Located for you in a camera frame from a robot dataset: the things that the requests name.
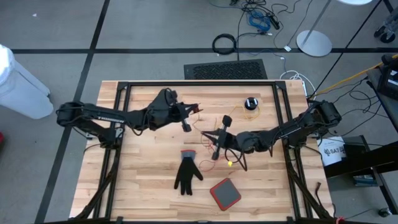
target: floor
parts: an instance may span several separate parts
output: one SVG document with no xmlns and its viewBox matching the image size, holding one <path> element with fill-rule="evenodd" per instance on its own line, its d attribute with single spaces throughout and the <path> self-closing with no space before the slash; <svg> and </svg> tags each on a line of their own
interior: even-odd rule
<svg viewBox="0 0 398 224">
<path fill-rule="evenodd" d="M 227 6 L 229 1 L 211 2 Z M 288 0 L 269 0 L 267 5 L 275 2 L 285 3 L 289 10 L 293 6 L 293 1 Z M 364 6 L 331 2 L 317 25 L 317 30 L 333 43 L 333 51 L 326 57 L 300 53 L 295 37 L 289 44 L 291 52 L 280 49 L 294 34 L 309 2 L 302 0 L 294 13 L 278 15 L 284 29 L 276 38 L 277 47 L 273 43 L 276 35 L 273 28 L 270 31 L 273 36 L 245 37 L 240 47 L 277 52 L 285 58 L 288 70 L 306 75 L 315 86 L 333 67 L 320 89 L 377 64 L 384 52 L 398 52 L 398 40 L 383 44 L 373 37 L 389 13 L 388 4 L 381 0 Z M 390 2 L 392 7 L 398 6 L 398 1 Z M 298 33 L 311 27 L 325 3 L 311 3 Z M 214 7 L 207 0 L 0 0 L 0 44 L 12 49 L 16 60 L 50 88 L 52 103 L 58 108 L 73 99 L 95 103 L 102 80 L 181 80 L 185 64 L 236 60 L 236 54 L 212 53 L 211 43 L 218 34 L 236 35 L 240 15 L 240 10 Z M 255 31 L 246 21 L 241 23 L 241 33 Z M 220 41 L 218 46 L 228 47 L 229 43 Z M 269 79 L 278 79 L 284 71 L 284 61 L 268 51 L 257 56 L 241 54 L 241 60 L 255 58 L 263 60 Z M 318 99 L 334 100 L 348 89 Z M 358 89 L 374 95 L 365 84 Z M 340 113 L 366 106 L 366 101 L 350 97 L 336 103 Z M 0 149 L 0 222 L 33 223 L 44 217 L 46 222 L 66 220 L 85 139 L 75 132 L 64 131 L 56 124 L 55 114 L 31 120 L 1 107 L 0 116 L 0 131 L 6 137 Z M 370 116 L 360 111 L 347 114 L 335 131 L 343 134 Z M 360 134 L 374 144 L 387 144 L 398 137 L 391 122 L 382 116 L 371 119 L 349 136 Z M 51 179 L 57 177 L 54 175 L 57 165 L 53 166 L 56 157 L 62 162 L 58 163 L 58 179 L 55 185 L 52 182 L 47 185 L 53 168 Z M 398 197 L 397 173 L 384 176 Z M 377 215 L 378 209 L 386 207 L 378 188 L 354 187 L 346 177 L 328 181 L 337 216 L 350 217 L 372 209 L 350 220 L 398 222 L 397 216 Z M 48 211 L 41 210 L 36 219 L 42 201 L 49 203 Z"/>
</svg>

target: black floor mat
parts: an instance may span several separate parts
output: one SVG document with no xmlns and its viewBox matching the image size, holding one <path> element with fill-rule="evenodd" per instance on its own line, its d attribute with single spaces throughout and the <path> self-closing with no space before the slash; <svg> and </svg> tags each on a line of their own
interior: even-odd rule
<svg viewBox="0 0 398 224">
<path fill-rule="evenodd" d="M 261 59 L 184 65 L 186 80 L 268 79 Z"/>
</svg>

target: butcher block tabletop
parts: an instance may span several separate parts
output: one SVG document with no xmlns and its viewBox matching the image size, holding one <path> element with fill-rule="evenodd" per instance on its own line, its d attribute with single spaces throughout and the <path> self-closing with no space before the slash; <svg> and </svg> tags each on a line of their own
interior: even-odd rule
<svg viewBox="0 0 398 224">
<path fill-rule="evenodd" d="M 169 87 L 177 91 L 179 102 L 199 103 L 203 111 L 187 119 L 192 127 L 189 133 L 183 132 L 181 123 L 172 123 L 157 131 L 147 129 L 141 136 L 134 135 L 126 128 L 111 219 L 123 217 L 125 221 L 286 221 L 286 217 L 294 217 L 280 141 L 274 146 L 273 157 L 269 152 L 247 154 L 248 171 L 245 172 L 238 163 L 229 167 L 223 158 L 223 150 L 219 160 L 214 164 L 211 160 L 213 150 L 209 147 L 207 139 L 201 138 L 200 134 L 200 131 L 212 131 L 220 127 L 225 114 L 229 114 L 233 119 L 231 127 L 228 128 L 228 132 L 232 134 L 268 130 L 278 126 L 271 86 L 193 86 L 189 85 L 190 81 L 183 81 L 187 82 L 186 86 L 170 86 L 167 82 L 164 81 L 164 86 L 132 86 L 128 110 L 146 107 L 161 89 Z M 299 80 L 285 82 L 292 115 L 296 117 L 307 108 L 303 86 Z M 113 108 L 117 85 L 118 81 L 102 82 L 98 106 Z M 123 106 L 123 94 L 120 110 Z M 259 100 L 260 110 L 244 111 L 242 105 L 250 96 Z M 287 121 L 281 91 L 279 101 L 284 121 Z M 104 121 L 98 123 L 109 126 L 109 123 Z M 87 146 L 94 144 L 98 144 L 98 141 L 88 141 Z M 307 144 L 318 149 L 313 139 L 308 139 Z M 203 175 L 202 181 L 193 177 L 192 196 L 180 195 L 180 189 L 174 189 L 175 177 L 181 163 L 180 151 L 187 149 L 196 151 L 194 162 Z M 85 152 L 71 217 L 78 215 L 96 192 L 104 152 L 105 149 L 99 146 L 91 147 Z M 320 182 L 320 200 L 329 213 L 333 214 L 319 154 L 303 147 L 301 155 L 309 191 L 315 195 L 317 182 Z M 232 154 L 228 153 L 227 156 L 235 160 Z M 211 196 L 210 189 L 225 178 L 232 180 L 241 194 L 241 200 L 226 211 L 221 211 Z M 298 187 L 296 188 L 301 216 L 305 217 L 302 194 Z M 105 192 L 100 217 L 104 216 L 107 196 L 108 192 Z"/>
</svg>

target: white trash can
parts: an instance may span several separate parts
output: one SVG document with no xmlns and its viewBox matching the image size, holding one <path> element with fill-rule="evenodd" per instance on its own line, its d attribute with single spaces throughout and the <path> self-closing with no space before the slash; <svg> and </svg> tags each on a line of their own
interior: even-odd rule
<svg viewBox="0 0 398 224">
<path fill-rule="evenodd" d="M 15 61 L 10 49 L 0 45 L 0 105 L 33 119 L 52 113 L 50 90 Z"/>
</svg>

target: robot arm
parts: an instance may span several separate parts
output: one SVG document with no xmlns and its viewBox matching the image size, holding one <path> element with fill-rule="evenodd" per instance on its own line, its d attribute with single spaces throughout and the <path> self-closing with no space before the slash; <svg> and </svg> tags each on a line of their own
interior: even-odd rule
<svg viewBox="0 0 398 224">
<path fill-rule="evenodd" d="M 313 102 L 313 105 L 298 117 L 269 131 L 245 131 L 235 136 L 226 132 L 226 127 L 231 124 L 231 118 L 224 116 L 223 129 L 203 131 L 202 135 L 217 146 L 215 154 L 219 153 L 220 148 L 250 154 L 254 151 L 266 152 L 272 149 L 275 142 L 281 138 L 286 138 L 290 146 L 301 147 L 307 141 L 309 134 L 327 131 L 340 121 L 341 116 L 333 103 L 322 101 Z"/>
<path fill-rule="evenodd" d="M 140 132 L 148 128 L 155 131 L 170 123 L 182 122 L 183 130 L 190 132 L 191 127 L 185 119 L 191 111 L 200 111 L 197 103 L 178 103 L 177 92 L 165 88 L 146 108 L 129 112 L 78 101 L 68 102 L 61 105 L 57 111 L 57 123 L 63 127 L 76 127 L 96 136 L 101 142 L 101 147 L 115 148 L 116 140 L 121 134 L 120 129 L 104 128 L 92 121 L 93 119 L 125 124 L 133 131 Z"/>
</svg>

